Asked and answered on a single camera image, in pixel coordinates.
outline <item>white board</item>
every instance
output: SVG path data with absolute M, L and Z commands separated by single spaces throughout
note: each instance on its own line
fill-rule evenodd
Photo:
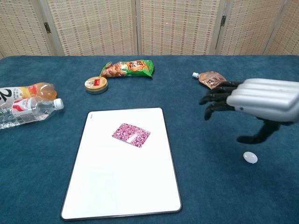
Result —
M 122 123 L 150 131 L 141 148 L 112 137 Z M 180 209 L 162 109 L 90 112 L 61 218 L 133 216 Z

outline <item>white spout cap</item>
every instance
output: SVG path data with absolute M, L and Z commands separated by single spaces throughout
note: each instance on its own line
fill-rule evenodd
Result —
M 193 78 L 199 78 L 199 74 L 196 73 L 196 72 L 194 72 L 194 73 L 192 74 L 192 77 L 193 77 Z
M 56 110 L 61 110 L 64 108 L 64 103 L 62 102 L 62 99 L 54 99 L 53 102 Z

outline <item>water bottle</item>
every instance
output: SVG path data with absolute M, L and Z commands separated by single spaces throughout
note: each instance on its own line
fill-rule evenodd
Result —
M 18 99 L 42 97 L 48 100 L 56 99 L 57 92 L 51 83 L 36 83 L 30 86 L 0 88 L 0 105 L 13 103 Z
M 20 99 L 0 107 L 0 129 L 45 120 L 53 111 L 63 109 L 61 99 L 42 97 Z

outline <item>silver robotic arm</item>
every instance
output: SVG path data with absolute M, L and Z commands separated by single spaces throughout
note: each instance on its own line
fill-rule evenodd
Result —
M 299 83 L 283 80 L 253 78 L 243 83 L 224 82 L 204 96 L 200 105 L 212 102 L 205 111 L 209 120 L 214 111 L 240 111 L 263 120 L 264 125 L 254 136 L 240 136 L 237 141 L 257 144 L 280 125 L 299 121 Z

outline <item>orange juice bottle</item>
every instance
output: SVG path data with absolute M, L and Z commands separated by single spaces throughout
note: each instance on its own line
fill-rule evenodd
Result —
M 48 100 L 54 100 L 56 99 L 57 92 L 54 90 L 54 85 L 50 83 L 36 83 L 34 85 L 23 87 L 0 88 L 0 106 L 3 103 L 13 103 L 18 99 L 37 96 Z

